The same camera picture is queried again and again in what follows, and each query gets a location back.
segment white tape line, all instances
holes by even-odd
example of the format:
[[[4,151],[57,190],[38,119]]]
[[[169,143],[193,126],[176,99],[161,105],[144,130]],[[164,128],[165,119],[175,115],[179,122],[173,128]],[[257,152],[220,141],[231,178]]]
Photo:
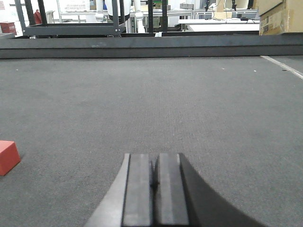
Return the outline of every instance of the white tape line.
[[[280,66],[281,68],[283,69],[286,69],[287,71],[290,71],[291,73],[293,73],[294,75],[296,75],[298,78],[300,79],[303,79],[303,73],[299,72],[298,70],[295,70],[294,68],[282,63],[282,62],[279,62],[271,57],[268,57],[268,56],[261,56],[262,58],[268,60],[268,61],[271,61],[272,63]]]

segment chair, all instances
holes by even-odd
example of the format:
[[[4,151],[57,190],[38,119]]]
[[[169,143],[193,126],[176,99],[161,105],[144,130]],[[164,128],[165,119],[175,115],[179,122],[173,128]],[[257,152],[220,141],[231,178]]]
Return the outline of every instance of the chair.
[[[53,18],[53,10],[47,11],[46,14],[46,20],[48,24],[54,24],[55,23],[55,19]]]

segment red container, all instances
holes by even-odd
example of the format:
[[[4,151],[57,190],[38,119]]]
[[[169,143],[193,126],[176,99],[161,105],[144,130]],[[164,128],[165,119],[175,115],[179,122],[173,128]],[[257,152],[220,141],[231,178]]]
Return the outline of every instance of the red container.
[[[14,22],[1,22],[0,23],[2,33],[14,33],[17,35]]]

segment desk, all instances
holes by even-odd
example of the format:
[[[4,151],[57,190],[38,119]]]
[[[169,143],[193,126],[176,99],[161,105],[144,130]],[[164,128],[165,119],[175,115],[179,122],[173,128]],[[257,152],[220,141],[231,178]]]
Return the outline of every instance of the desk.
[[[241,21],[240,19],[228,18],[227,20],[205,19],[180,19],[179,24],[188,27],[191,32],[214,32],[214,31],[258,31],[259,20]]]
[[[259,24],[189,25],[191,32],[258,31]]]
[[[182,25],[222,25],[222,24],[259,24],[259,20],[248,20],[248,21],[242,21],[237,18],[228,18],[227,20],[205,20],[205,19],[180,19],[178,21],[179,24]]]

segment red foam block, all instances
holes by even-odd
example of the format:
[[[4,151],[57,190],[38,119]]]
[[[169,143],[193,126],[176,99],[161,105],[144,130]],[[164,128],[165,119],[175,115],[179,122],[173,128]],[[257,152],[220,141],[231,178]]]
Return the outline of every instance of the red foam block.
[[[0,140],[0,176],[7,174],[20,161],[15,142]]]

